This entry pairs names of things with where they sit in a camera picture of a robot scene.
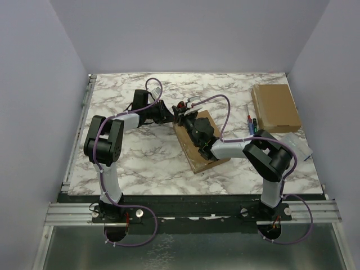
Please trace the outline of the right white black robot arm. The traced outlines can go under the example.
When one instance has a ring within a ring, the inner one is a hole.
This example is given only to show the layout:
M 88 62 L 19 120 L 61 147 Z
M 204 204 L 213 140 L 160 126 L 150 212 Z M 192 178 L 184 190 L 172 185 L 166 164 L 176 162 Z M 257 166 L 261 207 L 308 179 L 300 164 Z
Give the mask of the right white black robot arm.
M 298 163 L 295 152 L 285 143 L 275 139 L 266 130 L 243 139 L 222 141 L 215 136 L 210 119 L 198 117 L 184 102 L 173 106 L 174 124 L 183 127 L 188 144 L 205 160 L 212 162 L 247 158 L 263 178 L 263 189 L 258 206 L 259 215 L 265 220 L 275 217 L 278 205 L 284 198 L 284 179 L 293 172 Z

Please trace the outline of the red black utility knife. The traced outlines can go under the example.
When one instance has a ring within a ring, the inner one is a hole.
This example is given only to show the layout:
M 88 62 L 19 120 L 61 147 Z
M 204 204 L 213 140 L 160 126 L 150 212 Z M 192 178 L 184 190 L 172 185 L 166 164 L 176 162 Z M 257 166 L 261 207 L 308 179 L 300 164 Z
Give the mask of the red black utility knife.
M 187 109 L 186 103 L 184 101 L 179 102 L 177 108 L 182 111 L 186 110 Z

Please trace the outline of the brown cardboard express box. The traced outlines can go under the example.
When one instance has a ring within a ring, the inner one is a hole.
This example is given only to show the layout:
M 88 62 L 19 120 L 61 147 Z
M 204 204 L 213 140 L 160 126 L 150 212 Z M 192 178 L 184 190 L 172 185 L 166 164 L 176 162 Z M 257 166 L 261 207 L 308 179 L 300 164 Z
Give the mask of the brown cardboard express box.
M 186 131 L 175 123 L 173 129 L 194 174 L 230 161 L 229 158 L 216 158 L 210 150 L 219 138 L 220 131 L 207 110 L 197 112 L 192 131 Z

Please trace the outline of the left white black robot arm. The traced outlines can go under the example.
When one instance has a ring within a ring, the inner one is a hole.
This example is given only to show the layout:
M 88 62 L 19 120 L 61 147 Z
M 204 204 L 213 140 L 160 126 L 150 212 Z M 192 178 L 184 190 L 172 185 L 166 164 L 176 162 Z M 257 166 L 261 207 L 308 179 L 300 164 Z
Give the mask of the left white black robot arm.
M 137 89 L 130 104 L 132 112 L 109 120 L 95 115 L 91 120 L 83 147 L 84 154 L 96 168 L 101 187 L 100 201 L 108 204 L 105 215 L 112 222 L 118 222 L 124 217 L 124 208 L 118 204 L 123 193 L 116 171 L 124 132 L 146 125 L 147 121 L 163 124 L 174 119 L 159 95 L 159 87 L 151 92 Z

